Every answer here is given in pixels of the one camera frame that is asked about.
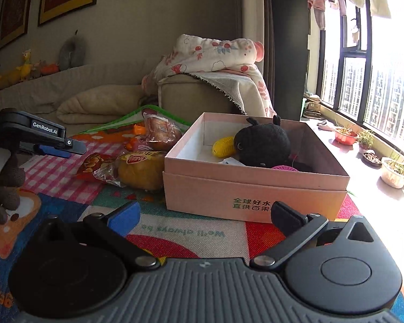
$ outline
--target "black window frame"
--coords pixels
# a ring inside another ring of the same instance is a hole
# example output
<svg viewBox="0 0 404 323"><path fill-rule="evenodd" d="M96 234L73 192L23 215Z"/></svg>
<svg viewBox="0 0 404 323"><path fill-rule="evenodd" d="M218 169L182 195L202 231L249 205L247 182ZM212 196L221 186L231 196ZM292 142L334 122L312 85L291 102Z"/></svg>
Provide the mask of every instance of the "black window frame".
<svg viewBox="0 0 404 323"><path fill-rule="evenodd" d="M370 11L370 0L365 0L365 9L367 16L367 49L361 49L361 12L360 8L356 7L356 25L360 32L360 38L356 46L347 47L347 17L340 16L340 53L338 61L338 74L335 88L335 96L333 105L327 102L321 101L323 106L332 109L334 112L346 117L350 121L359 125L364 129L371 130L374 135L387 143L397 152L401 152L404 155L404 151L399 148L388 135L378 130L376 127L365 123L365 113L368 105L368 98L370 94L371 85L371 70L372 70L372 56L373 56L373 23ZM316 94L322 98L322 86L323 86L323 71L325 63L325 45L326 45L326 31L320 31L320 45L319 45L319 62L318 62L318 76L316 84ZM343 89L344 79L344 63L346 58L365 58L364 79L361 92L361 102L359 104L358 116L353 117L349 113L340 109L340 101Z"/></svg>

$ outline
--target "brown fuzzy toy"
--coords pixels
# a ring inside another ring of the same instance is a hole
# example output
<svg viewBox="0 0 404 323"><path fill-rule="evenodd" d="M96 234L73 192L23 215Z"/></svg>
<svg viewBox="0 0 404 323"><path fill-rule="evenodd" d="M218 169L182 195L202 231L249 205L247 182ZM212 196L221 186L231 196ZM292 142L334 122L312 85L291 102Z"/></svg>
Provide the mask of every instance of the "brown fuzzy toy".
<svg viewBox="0 0 404 323"><path fill-rule="evenodd" d="M16 155L12 155L0 173L0 225L8 220L6 210L16 210L20 203L18 187L25 182L23 169L18 168Z"/></svg>

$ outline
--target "curtain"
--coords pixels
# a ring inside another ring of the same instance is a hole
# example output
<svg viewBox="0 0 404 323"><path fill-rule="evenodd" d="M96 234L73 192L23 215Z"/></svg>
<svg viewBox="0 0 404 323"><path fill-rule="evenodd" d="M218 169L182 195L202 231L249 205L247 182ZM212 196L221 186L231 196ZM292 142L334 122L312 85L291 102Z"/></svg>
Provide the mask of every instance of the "curtain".
<svg viewBox="0 0 404 323"><path fill-rule="evenodd" d="M271 0L242 0L242 37L260 41L265 58L257 63L274 101L274 31Z"/></svg>
<svg viewBox="0 0 404 323"><path fill-rule="evenodd" d="M264 0L264 36L265 58L263 64L263 78L268 88L271 101L274 104L274 23L272 19L271 0Z"/></svg>

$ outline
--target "windowsill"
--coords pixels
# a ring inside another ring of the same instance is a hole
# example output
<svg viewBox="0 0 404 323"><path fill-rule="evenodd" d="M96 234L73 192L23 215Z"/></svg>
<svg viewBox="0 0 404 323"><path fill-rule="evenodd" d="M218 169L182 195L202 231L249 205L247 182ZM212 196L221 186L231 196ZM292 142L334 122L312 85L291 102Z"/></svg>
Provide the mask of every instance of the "windowsill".
<svg viewBox="0 0 404 323"><path fill-rule="evenodd" d="M345 117L327 109L322 113L339 125L354 123ZM315 119L303 119L316 133L320 140L332 152L350 176L347 190L359 211L370 222L391 256L398 265L402 277L404 295L404 188L395 189L388 186L380 178L380 169L374 169L361 161L358 145L346 146L334 140L334 133L318 129ZM377 139L375 150L384 155L390 154L392 148Z"/></svg>
<svg viewBox="0 0 404 323"><path fill-rule="evenodd" d="M351 127L354 132L361 132L363 128L359 125L355 124L353 121L349 120L345 116L334 112L333 110L327 108L326 106L321 106L321 111L324 117L331 120L333 123L338 123L344 127ZM378 137L374 137L374 143L372 149L378 153L380 156L390 157L394 154L395 150L385 143L383 140L379 139Z"/></svg>

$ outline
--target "potted plant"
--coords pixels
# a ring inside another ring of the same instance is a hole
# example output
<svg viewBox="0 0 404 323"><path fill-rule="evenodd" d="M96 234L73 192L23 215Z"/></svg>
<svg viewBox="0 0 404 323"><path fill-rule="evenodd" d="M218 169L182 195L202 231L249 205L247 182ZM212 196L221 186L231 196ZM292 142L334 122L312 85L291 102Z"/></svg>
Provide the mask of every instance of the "potted plant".
<svg viewBox="0 0 404 323"><path fill-rule="evenodd" d="M358 139L358 134L348 127L337 127L335 129L335 140L343 145L353 145Z"/></svg>
<svg viewBox="0 0 404 323"><path fill-rule="evenodd" d="M399 153L393 158L382 158L382 180L393 188L404 187L404 159L399 161L400 158L401 155Z"/></svg>
<svg viewBox="0 0 404 323"><path fill-rule="evenodd" d="M367 150L371 149L373 145L374 137L370 130L362 130L358 134L358 142L359 142L359 153L363 154Z"/></svg>
<svg viewBox="0 0 404 323"><path fill-rule="evenodd" d="M382 161L372 150L362 153L362 161L371 167L375 167L376 169L382 167Z"/></svg>

